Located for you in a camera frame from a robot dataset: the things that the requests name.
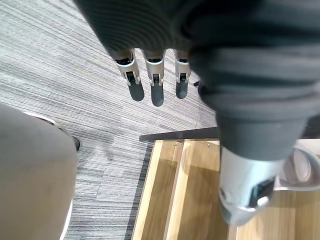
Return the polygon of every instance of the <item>black metal edge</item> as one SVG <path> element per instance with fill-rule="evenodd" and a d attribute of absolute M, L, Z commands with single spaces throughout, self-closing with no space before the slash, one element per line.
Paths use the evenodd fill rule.
<path fill-rule="evenodd" d="M 141 135 L 139 141 L 152 142 L 156 140 L 182 139 L 218 139 L 218 127 L 207 127 L 185 131 L 172 131 L 156 134 Z M 303 132 L 301 139 L 320 139 L 320 115 L 311 118 Z"/>
<path fill-rule="evenodd" d="M 181 139 L 217 139 L 217 127 L 199 128 L 185 131 L 171 131 L 156 134 L 141 135 L 139 141 L 181 140 Z"/>

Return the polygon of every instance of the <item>gray carpet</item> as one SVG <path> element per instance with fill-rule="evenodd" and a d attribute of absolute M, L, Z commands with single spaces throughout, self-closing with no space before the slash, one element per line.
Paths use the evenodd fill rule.
<path fill-rule="evenodd" d="M 71 0 L 2 0 L 0 29 L 0 101 L 51 117 L 81 141 L 65 239 L 130 239 L 152 150 L 139 136 L 216 125 L 192 85 L 197 76 L 179 100 L 168 50 L 164 104 L 155 107 L 136 50 L 145 98 L 134 102 Z"/>

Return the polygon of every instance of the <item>striped carpet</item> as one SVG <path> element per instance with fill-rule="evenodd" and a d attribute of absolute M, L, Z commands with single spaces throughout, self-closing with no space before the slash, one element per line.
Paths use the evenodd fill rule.
<path fill-rule="evenodd" d="M 65 239 L 130 239 L 152 150 L 139 136 L 216 125 L 192 85 L 198 77 L 179 100 L 168 50 L 164 104 L 155 107 L 136 50 L 145 97 L 134 102 L 71 0 L 2 0 L 0 29 L 0 101 L 57 120 L 82 144 Z"/>

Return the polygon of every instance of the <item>robotic finger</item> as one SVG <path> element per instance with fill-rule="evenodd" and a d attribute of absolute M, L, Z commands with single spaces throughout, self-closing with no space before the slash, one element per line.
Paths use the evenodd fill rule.
<path fill-rule="evenodd" d="M 164 103 L 165 50 L 143 50 L 145 65 L 151 85 L 153 105 L 160 107 Z"/>
<path fill-rule="evenodd" d="M 179 99 L 184 99 L 188 93 L 188 81 L 191 70 L 188 62 L 188 53 L 185 51 L 175 51 L 175 95 Z"/>
<path fill-rule="evenodd" d="M 111 55 L 113 56 L 113 59 L 115 59 L 121 76 L 126 79 L 126 84 L 129 87 L 132 99 L 137 102 L 144 99 L 145 92 L 140 81 L 139 67 L 135 57 L 134 49 L 111 52 Z"/>

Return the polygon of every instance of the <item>silver metal part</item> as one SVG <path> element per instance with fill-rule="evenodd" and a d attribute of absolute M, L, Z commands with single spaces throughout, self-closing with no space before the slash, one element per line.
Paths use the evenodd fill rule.
<path fill-rule="evenodd" d="M 140 73 L 139 73 L 139 67 L 137 64 L 136 56 L 134 50 L 131 51 L 132 56 L 128 56 L 128 58 L 132 57 L 132 61 L 129 64 L 121 65 L 116 62 L 116 65 L 118 66 L 121 76 L 126 79 L 126 83 L 128 86 L 131 86 L 132 79 L 130 78 L 130 74 L 132 73 L 134 77 L 135 84 L 140 83 Z"/>
<path fill-rule="evenodd" d="M 191 69 L 189 66 L 189 62 L 179 61 L 178 54 L 175 51 L 175 79 L 177 83 L 180 83 L 181 74 L 185 75 L 185 83 L 188 83 L 189 77 L 191 75 Z"/>
<path fill-rule="evenodd" d="M 320 190 L 320 159 L 306 147 L 296 144 L 290 159 L 275 179 L 273 190 Z"/>
<path fill-rule="evenodd" d="M 285 162 L 286 159 L 248 159 L 222 147 L 219 199 L 223 218 L 228 224 L 243 225 L 268 204 L 270 196 L 263 194 L 256 199 L 256 204 L 252 205 L 253 189 L 265 181 L 274 179 Z"/>
<path fill-rule="evenodd" d="M 23 113 L 29 116 L 35 117 L 37 119 L 43 120 L 48 124 L 51 124 L 52 126 L 55 126 L 56 128 L 60 129 L 62 132 L 64 132 L 66 135 L 68 135 L 68 137 L 72 138 L 72 136 L 67 131 L 67 129 L 64 126 L 62 126 L 60 123 L 56 122 L 55 120 L 37 113 L 33 113 L 33 112 L 24 111 Z"/>
<path fill-rule="evenodd" d="M 162 86 L 164 83 L 165 75 L 165 60 L 162 57 L 160 61 L 151 62 L 145 58 L 146 70 L 148 72 L 148 77 L 150 79 L 151 87 L 155 86 L 156 78 L 159 80 L 159 86 Z"/>

